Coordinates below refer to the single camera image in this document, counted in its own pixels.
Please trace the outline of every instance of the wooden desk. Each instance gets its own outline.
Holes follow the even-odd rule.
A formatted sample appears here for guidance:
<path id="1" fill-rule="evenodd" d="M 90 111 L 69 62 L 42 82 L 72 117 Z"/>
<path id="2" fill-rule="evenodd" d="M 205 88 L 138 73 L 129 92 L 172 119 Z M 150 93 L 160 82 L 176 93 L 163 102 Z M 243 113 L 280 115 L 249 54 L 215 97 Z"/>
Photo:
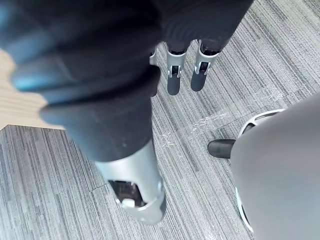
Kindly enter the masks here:
<path id="1" fill-rule="evenodd" d="M 11 57 L 0 49 L 0 130 L 6 125 L 62 129 L 40 119 L 38 111 L 46 104 L 40 95 L 18 92 L 11 86 L 14 68 Z"/>

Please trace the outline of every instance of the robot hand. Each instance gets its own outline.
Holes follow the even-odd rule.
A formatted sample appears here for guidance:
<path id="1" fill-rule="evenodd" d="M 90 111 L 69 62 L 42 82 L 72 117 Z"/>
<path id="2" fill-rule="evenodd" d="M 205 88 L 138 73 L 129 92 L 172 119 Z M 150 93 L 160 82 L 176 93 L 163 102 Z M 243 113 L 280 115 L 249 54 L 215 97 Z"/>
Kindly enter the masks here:
<path id="1" fill-rule="evenodd" d="M 0 0 L 0 47 L 16 62 L 13 85 L 43 95 L 42 118 L 65 127 L 122 207 L 155 224 L 165 213 L 165 193 L 150 98 L 160 70 L 149 64 L 150 50 L 167 43 L 168 92 L 175 95 L 187 48 L 199 40 L 191 80 L 199 91 L 251 3 Z"/>

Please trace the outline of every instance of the white scuff mark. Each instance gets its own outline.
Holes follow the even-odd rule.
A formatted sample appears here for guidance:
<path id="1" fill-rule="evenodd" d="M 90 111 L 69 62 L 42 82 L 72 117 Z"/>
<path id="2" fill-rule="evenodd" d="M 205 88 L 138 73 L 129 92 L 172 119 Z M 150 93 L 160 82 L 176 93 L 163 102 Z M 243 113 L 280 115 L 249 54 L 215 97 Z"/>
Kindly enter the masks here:
<path id="1" fill-rule="evenodd" d="M 246 105 L 246 108 L 257 108 L 259 105 L 269 106 L 275 103 L 278 100 L 283 99 L 282 93 L 272 86 L 266 86 L 261 88 L 259 91 L 255 92 L 247 101 L 250 103 Z M 230 110 L 237 110 L 237 106 L 241 101 L 233 103 L 230 107 L 226 107 L 219 112 L 216 112 L 212 115 L 206 116 L 197 120 L 195 123 L 190 124 L 184 128 L 181 128 L 174 132 L 169 132 L 167 134 L 162 134 L 160 140 L 162 142 L 162 147 L 172 148 L 176 145 L 175 138 L 186 138 L 189 141 L 193 139 L 192 135 L 196 132 L 197 136 L 205 134 L 207 131 L 216 130 L 217 124 L 216 121 L 226 120 L 226 119 L 237 119 L 245 116 L 250 113 L 246 109 L 245 111 L 237 111 L 235 113 Z"/>

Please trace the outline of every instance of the black fabric sleeve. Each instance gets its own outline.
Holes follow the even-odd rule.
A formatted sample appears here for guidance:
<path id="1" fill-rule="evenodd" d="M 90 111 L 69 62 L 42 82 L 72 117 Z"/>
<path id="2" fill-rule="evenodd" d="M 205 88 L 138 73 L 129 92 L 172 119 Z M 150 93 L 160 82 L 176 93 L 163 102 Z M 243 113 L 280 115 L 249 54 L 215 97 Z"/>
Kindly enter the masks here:
<path id="1" fill-rule="evenodd" d="M 39 93 L 90 160 L 127 157 L 152 138 L 150 96 L 161 41 L 210 39 L 221 49 L 252 0 L 0 0 L 0 47 L 12 83 Z"/>

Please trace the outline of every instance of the gray carpet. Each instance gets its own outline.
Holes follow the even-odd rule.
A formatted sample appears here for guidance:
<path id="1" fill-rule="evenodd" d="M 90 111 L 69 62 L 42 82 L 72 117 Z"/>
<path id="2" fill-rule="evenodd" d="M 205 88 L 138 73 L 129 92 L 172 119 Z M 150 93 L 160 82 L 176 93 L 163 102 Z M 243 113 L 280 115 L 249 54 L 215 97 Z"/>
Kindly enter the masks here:
<path id="1" fill-rule="evenodd" d="M 319 90 L 319 29 L 318 0 L 257 0 L 203 91 L 190 89 L 195 43 L 177 96 L 166 93 L 163 74 L 152 101 L 167 214 L 155 226 L 116 205 L 63 131 L 7 126 L 0 132 L 0 239 L 252 239 L 236 209 L 230 163 L 210 157 L 207 143 L 234 138 L 250 116 Z M 158 60 L 165 73 L 163 44 Z"/>

